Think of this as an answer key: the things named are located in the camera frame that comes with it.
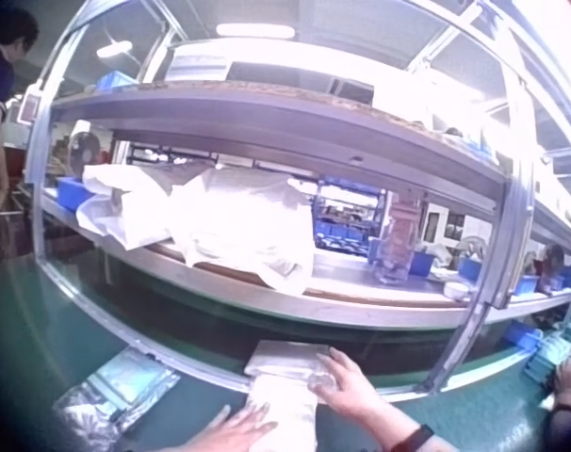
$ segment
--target blue container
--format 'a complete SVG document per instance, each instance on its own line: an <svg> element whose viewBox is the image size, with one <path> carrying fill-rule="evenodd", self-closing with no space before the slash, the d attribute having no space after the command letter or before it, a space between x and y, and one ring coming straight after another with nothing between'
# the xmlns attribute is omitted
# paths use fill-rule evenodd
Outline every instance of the blue container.
<svg viewBox="0 0 571 452"><path fill-rule="evenodd" d="M330 235L332 233L332 224L325 221L315 223L315 234Z"/></svg>
<svg viewBox="0 0 571 452"><path fill-rule="evenodd" d="M543 332L514 320L503 338L527 351L534 351L543 340Z"/></svg>
<svg viewBox="0 0 571 452"><path fill-rule="evenodd" d="M342 226L341 224L333 224L331 236L337 238L346 238L347 229L348 228L346 226Z"/></svg>
<svg viewBox="0 0 571 452"><path fill-rule="evenodd" d="M76 212L78 206L93 196L82 182L75 177L57 179L57 203L70 212Z"/></svg>
<svg viewBox="0 0 571 452"><path fill-rule="evenodd" d="M97 89L112 89L116 87L135 85L136 83L137 82L134 78L131 78L120 71L112 71L97 81Z"/></svg>
<svg viewBox="0 0 571 452"><path fill-rule="evenodd" d="M409 267L409 274L426 278L434 263L434 256L425 252L414 252L414 259Z"/></svg>
<svg viewBox="0 0 571 452"><path fill-rule="evenodd" d="M551 279L551 290L562 290L564 283L564 276L556 276L555 278Z"/></svg>
<svg viewBox="0 0 571 452"><path fill-rule="evenodd" d="M347 228L346 238L356 242L361 242L363 241L363 233L355 228Z"/></svg>
<svg viewBox="0 0 571 452"><path fill-rule="evenodd" d="M475 283L481 274L482 264L472 259L464 258L459 263L459 275Z"/></svg>
<svg viewBox="0 0 571 452"><path fill-rule="evenodd" d="M373 264L373 261L376 260L379 245L380 245L380 239L378 237L369 238L369 251L367 252L367 261L370 264Z"/></svg>
<svg viewBox="0 0 571 452"><path fill-rule="evenodd" d="M538 276L524 275L515 287L514 295L533 294L539 282Z"/></svg>

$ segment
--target ceiling light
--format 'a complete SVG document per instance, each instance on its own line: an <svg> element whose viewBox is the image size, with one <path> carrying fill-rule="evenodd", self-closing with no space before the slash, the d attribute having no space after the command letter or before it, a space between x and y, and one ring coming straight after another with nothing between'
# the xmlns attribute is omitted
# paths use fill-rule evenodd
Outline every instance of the ceiling light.
<svg viewBox="0 0 571 452"><path fill-rule="evenodd" d="M125 54L133 48L133 43L130 40L121 40L119 42L112 42L106 47L97 49L97 56L99 58L110 58L118 54Z"/></svg>
<svg viewBox="0 0 571 452"><path fill-rule="evenodd" d="M237 36L246 38L275 38L290 40L296 36L296 30L288 25L276 24L218 24L219 36Z"/></svg>

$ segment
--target water bottle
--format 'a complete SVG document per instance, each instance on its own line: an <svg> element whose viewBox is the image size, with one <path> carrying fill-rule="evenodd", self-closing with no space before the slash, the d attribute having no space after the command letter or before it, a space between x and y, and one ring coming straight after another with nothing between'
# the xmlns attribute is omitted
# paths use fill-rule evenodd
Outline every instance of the water bottle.
<svg viewBox="0 0 571 452"><path fill-rule="evenodd" d="M407 197L393 201L389 211L390 221L382 233L373 275L383 284L399 284L407 281L414 259L420 217L419 202Z"/></svg>

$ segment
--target metal shelf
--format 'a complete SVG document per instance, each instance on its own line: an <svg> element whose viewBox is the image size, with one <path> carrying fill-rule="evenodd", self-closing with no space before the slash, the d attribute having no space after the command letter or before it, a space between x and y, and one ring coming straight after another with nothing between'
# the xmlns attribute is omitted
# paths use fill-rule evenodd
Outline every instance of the metal shelf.
<svg viewBox="0 0 571 452"><path fill-rule="evenodd" d="M246 82L160 82L53 103L54 121L87 120L116 139L228 153L397 191L492 216L506 176L463 146L330 94Z"/></svg>
<svg viewBox="0 0 571 452"><path fill-rule="evenodd" d="M393 290L369 287L371 293L390 293L389 299L398 293L397 306L376 303L358 303L320 297L290 296L249 282L238 281L199 268L189 268L184 263L152 248L125 251L111 237L86 231L78 226L76 217L59 206L51 197L43 196L42 209L52 217L71 227L88 240L121 259L161 280L188 291L202 294L242 309L254 310L266 315L296 318L300 321L348 325L367 329L452 329L463 320L466 305L446 299L442 294L421 290ZM417 307L414 299L423 302L440 302L439 307ZM566 289L552 297L530 294L514 297L508 309L491 310L486 323L515 318L571 301L571 290Z"/></svg>

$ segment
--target ceiling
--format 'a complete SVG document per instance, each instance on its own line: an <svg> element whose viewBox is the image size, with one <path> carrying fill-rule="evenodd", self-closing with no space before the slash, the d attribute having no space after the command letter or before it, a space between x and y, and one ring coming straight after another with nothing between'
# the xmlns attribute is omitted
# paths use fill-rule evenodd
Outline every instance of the ceiling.
<svg viewBox="0 0 571 452"><path fill-rule="evenodd" d="M456 14L461 14L470 3L470 0L433 1ZM18 84L27 85L36 79L40 67L82 1L15 0L15 3L31 9L41 22L39 41L27 61L21 62L16 68ZM216 25L220 23L288 24L296 28L296 40L370 57L401 69L406 68L426 44L447 28L445 24L399 0L164 0L164 3L190 40L216 38ZM482 17L473 25L489 33ZM81 90L112 70L136 76L139 71L137 61L144 60L159 29L159 25L137 0L110 11L104 19L90 25L66 72L62 90ZM98 58L95 51L108 45L110 37L113 40L132 41L132 58ZM526 60L533 76L542 79L541 74L530 65L528 51ZM481 91L485 101L505 98L498 62L466 36L457 37L436 57L432 66ZM550 92L555 98L555 90L551 89ZM553 157L568 143L547 112L539 105L535 108L539 142L546 150L553 152ZM496 118L509 122L507 109L501 109ZM556 156L554 169L570 174L570 153Z"/></svg>

